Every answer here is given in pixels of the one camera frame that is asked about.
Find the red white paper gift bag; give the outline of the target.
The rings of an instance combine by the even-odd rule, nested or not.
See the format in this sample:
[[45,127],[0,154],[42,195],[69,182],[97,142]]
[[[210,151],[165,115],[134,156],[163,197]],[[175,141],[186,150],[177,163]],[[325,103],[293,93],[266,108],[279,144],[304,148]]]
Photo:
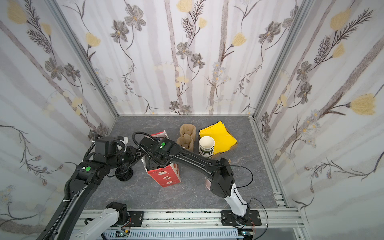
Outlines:
[[157,167],[147,156],[142,158],[142,162],[147,174],[161,187],[165,188],[181,182],[178,164],[169,164],[164,168]]

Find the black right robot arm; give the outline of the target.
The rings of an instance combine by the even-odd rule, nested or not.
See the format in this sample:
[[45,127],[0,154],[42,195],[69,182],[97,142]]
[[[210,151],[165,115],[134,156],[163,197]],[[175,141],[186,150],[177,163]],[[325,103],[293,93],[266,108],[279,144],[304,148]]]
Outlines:
[[184,149],[168,138],[158,140],[144,132],[133,133],[132,140],[145,154],[145,163],[150,169],[181,164],[199,172],[211,182],[210,191],[225,199],[234,215],[243,220],[249,217],[251,209],[238,191],[232,166],[227,159],[208,159]]

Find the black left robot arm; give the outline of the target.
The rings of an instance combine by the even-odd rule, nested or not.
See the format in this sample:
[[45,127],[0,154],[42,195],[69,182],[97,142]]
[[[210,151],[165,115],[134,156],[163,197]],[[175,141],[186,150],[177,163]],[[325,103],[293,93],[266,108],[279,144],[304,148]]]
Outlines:
[[143,155],[143,151],[124,143],[121,136],[94,140],[67,180],[62,202],[37,239],[68,240],[87,202],[110,170],[131,168]]

